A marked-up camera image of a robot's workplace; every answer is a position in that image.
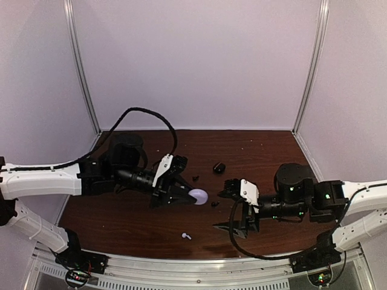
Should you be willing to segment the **lilac earbud charging case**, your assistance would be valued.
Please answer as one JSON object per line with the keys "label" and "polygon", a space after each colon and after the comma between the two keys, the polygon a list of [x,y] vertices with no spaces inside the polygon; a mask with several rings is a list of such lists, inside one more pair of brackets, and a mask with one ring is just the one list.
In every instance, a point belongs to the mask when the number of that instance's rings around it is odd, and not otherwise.
{"label": "lilac earbud charging case", "polygon": [[208,201],[207,192],[199,188],[190,190],[188,195],[195,199],[194,205],[204,205]]}

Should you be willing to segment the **lilac earbud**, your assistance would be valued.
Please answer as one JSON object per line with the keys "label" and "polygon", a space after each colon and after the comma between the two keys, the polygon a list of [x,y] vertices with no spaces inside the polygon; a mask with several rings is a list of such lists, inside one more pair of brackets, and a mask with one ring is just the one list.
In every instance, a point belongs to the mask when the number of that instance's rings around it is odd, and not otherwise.
{"label": "lilac earbud", "polygon": [[189,239],[189,240],[192,239],[192,237],[191,237],[190,235],[188,235],[187,233],[182,233],[182,234],[181,234],[181,237],[182,237],[183,239]]}

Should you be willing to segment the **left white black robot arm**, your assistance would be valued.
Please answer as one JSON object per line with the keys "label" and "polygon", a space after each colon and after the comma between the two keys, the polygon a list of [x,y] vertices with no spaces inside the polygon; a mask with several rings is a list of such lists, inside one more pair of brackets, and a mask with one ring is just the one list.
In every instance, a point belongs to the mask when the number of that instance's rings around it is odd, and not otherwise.
{"label": "left white black robot arm", "polygon": [[64,267],[103,272],[105,256],[83,251],[77,234],[42,219],[21,197],[38,195],[97,196],[114,190],[134,190],[151,197],[152,208],[174,204],[203,205],[208,194],[182,177],[187,158],[166,154],[157,170],[148,170],[143,139],[137,134],[111,138],[97,159],[87,157],[73,165],[22,167],[1,160],[1,225],[14,226],[54,253]]}

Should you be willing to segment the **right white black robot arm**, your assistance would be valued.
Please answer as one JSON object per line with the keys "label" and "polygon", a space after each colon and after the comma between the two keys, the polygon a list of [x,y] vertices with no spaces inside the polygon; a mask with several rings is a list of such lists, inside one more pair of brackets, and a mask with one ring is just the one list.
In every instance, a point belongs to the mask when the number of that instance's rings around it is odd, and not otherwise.
{"label": "right white black robot arm", "polygon": [[229,179],[218,194],[235,203],[229,221],[214,228],[227,231],[233,246],[246,256],[265,258],[242,249],[235,240],[247,238],[249,231],[259,231],[263,219],[297,224],[308,216],[310,222],[335,224],[318,235],[311,248],[282,256],[294,273],[339,263],[345,251],[386,228],[385,180],[318,182],[309,166],[285,163],[277,169],[273,185],[274,195],[260,195],[256,184]]}

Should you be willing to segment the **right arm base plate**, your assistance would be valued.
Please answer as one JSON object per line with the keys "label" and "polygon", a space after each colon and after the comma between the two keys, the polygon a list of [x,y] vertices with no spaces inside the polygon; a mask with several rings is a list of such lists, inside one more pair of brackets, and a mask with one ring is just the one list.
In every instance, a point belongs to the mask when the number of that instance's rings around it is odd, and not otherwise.
{"label": "right arm base plate", "polygon": [[299,273],[327,267],[331,264],[339,263],[341,260],[341,255],[337,251],[324,253],[314,251],[309,254],[291,258],[290,265],[293,273]]}

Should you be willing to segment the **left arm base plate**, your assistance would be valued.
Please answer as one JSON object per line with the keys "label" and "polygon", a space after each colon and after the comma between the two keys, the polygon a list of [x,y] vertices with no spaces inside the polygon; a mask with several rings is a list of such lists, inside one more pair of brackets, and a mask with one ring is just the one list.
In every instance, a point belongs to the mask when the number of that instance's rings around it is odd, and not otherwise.
{"label": "left arm base plate", "polygon": [[80,255],[74,257],[55,254],[55,258],[55,262],[66,269],[77,269],[93,274],[104,274],[108,264],[108,256],[87,251],[82,251]]}

